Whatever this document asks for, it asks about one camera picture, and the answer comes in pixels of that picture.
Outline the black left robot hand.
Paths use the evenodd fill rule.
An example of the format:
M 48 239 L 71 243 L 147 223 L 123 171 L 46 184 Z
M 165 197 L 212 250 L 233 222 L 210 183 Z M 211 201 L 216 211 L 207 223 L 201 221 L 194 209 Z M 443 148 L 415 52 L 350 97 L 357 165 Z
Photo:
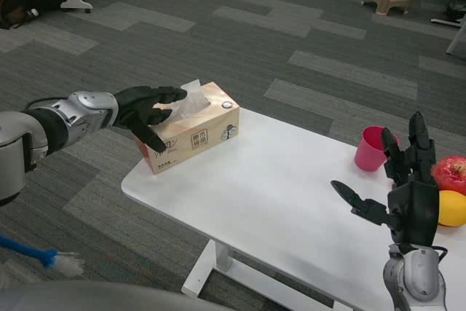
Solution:
M 119 111 L 114 127 L 130 130 L 135 137 L 157 152 L 166 150 L 165 142 L 151 129 L 152 125 L 164 122 L 171 109 L 154 108 L 161 103 L 168 105 L 182 101 L 187 91 L 175 87 L 131 87 L 114 95 Z

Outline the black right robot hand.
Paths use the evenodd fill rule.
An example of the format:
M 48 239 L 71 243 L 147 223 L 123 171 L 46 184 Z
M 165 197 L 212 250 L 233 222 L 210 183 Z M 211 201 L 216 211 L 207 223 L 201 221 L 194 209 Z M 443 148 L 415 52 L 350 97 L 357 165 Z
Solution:
M 387 195 L 388 205 L 363 200 L 340 181 L 332 180 L 331 186 L 352 207 L 353 214 L 379 226 L 386 224 L 394 243 L 431 246 L 438 224 L 440 194 L 431 175 L 431 167 L 436 163 L 435 142 L 419 111 L 409 120 L 408 139 L 410 146 L 401 151 L 390 130 L 382 131 L 387 157 L 384 169 L 394 182 Z

